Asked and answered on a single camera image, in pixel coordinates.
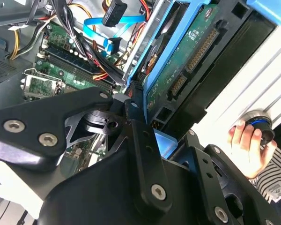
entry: striped shirt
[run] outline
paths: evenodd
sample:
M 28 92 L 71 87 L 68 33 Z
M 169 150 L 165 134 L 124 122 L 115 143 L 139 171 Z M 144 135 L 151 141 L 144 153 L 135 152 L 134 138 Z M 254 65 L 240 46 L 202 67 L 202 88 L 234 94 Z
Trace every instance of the striped shirt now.
M 281 150 L 276 149 L 265 170 L 259 174 L 256 188 L 281 215 Z

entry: person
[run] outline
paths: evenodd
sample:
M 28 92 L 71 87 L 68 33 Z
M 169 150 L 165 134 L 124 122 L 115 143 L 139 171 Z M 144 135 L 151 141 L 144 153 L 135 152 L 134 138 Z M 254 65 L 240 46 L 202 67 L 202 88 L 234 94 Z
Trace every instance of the person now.
M 225 153 L 281 216 L 281 149 L 274 140 L 260 146 L 261 134 L 240 120 L 228 133 Z

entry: silver screw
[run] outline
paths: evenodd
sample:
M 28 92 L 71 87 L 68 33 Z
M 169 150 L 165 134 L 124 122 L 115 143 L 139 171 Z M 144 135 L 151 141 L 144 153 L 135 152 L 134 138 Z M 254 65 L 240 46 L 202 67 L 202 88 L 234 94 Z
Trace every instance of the silver screw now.
M 274 225 L 270 220 L 266 219 L 266 225 Z
M 195 132 L 193 132 L 193 130 L 189 130 L 189 133 L 190 133 L 192 136 L 195 136 Z
M 165 190 L 159 184 L 153 184 L 151 187 L 152 195 L 160 201 L 163 201 L 166 197 Z
M 220 221 L 222 221 L 225 224 L 228 223 L 228 215 L 221 207 L 216 206 L 214 208 L 214 212 L 215 212 L 216 217 L 218 217 L 220 219 Z
M 3 124 L 6 131 L 11 133 L 20 133 L 25 129 L 25 124 L 19 120 L 8 120 Z
M 45 9 L 47 9 L 48 11 L 53 11 L 54 9 L 53 9 L 53 6 L 52 5 L 50 5 L 50 4 L 46 4 L 45 5 Z
M 131 105 L 133 105 L 134 107 L 139 107 L 135 102 L 132 102 Z
M 100 93 L 100 96 L 101 96 L 102 98 L 108 98 L 108 96 L 107 96 L 106 94 L 104 94 L 104 93 Z
M 207 19 L 208 17 L 210 17 L 212 12 L 212 8 L 210 8 L 209 10 L 207 10 L 207 12 L 205 13 L 205 19 Z
M 215 151 L 217 154 L 220 154 L 220 152 L 221 152 L 217 147 L 214 147 L 214 151 Z
M 53 147 L 57 144 L 57 137 L 53 134 L 50 133 L 44 133 L 40 135 L 38 138 L 38 141 L 43 145 L 43 146 L 48 146 L 48 147 Z

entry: hand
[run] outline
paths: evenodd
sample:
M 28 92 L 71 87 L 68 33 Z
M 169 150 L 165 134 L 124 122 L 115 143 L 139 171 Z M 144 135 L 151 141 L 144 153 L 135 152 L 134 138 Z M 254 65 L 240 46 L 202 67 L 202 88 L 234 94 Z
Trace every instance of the hand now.
M 277 143 L 273 140 L 260 151 L 260 129 L 254 131 L 252 125 L 244 127 L 245 122 L 240 120 L 238 125 L 229 131 L 228 157 L 248 179 L 254 179 L 272 159 Z

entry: finger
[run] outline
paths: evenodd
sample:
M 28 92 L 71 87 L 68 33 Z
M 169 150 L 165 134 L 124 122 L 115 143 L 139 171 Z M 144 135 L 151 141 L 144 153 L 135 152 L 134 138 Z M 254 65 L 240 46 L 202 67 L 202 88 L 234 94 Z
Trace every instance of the finger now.
M 228 132 L 227 143 L 228 143 L 229 145 L 231 145 L 232 138 L 233 138 L 234 133 L 235 133 L 235 129 L 236 129 L 236 127 L 233 127 L 233 128 L 231 128 L 231 130 Z
M 244 126 L 245 126 L 244 120 L 240 120 L 236 126 L 234 136 L 232 138 L 232 145 L 239 145 L 240 139 L 244 131 Z
M 254 127 L 250 124 L 246 126 L 246 128 L 243 131 L 243 135 L 240 139 L 239 148 L 242 150 L 249 151 L 250 150 L 250 144 L 251 144 L 251 138 L 253 135 Z
M 251 144 L 250 144 L 250 152 L 249 157 L 250 160 L 260 160 L 260 142 L 261 142 L 261 130 L 256 129 L 253 133 L 253 136 L 251 138 Z
M 272 140 L 263 149 L 262 156 L 261 156 L 263 169 L 265 169 L 268 163 L 271 161 L 276 148 L 277 148 L 277 143 L 274 140 Z

